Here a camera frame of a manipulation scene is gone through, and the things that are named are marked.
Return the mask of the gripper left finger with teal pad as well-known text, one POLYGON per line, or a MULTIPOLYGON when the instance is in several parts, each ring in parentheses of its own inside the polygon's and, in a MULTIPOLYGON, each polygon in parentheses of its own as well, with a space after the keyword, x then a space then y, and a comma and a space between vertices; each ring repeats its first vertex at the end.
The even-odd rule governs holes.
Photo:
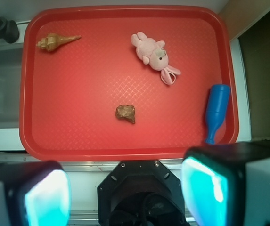
POLYGON ((56 161, 0 163, 0 226, 66 226, 68 174, 56 161))

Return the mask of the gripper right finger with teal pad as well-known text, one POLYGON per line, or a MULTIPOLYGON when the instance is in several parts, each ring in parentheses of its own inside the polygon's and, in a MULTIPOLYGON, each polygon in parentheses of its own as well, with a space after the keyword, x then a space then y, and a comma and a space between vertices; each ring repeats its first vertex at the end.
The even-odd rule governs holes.
POLYGON ((189 148, 185 204, 200 226, 270 226, 270 140, 189 148))

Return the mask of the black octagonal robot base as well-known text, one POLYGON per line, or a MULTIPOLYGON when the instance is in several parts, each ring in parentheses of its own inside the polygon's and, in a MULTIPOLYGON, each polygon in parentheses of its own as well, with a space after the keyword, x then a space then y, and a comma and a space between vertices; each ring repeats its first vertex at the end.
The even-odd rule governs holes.
POLYGON ((181 181, 160 161, 122 161, 97 187, 102 226, 188 226, 181 181))

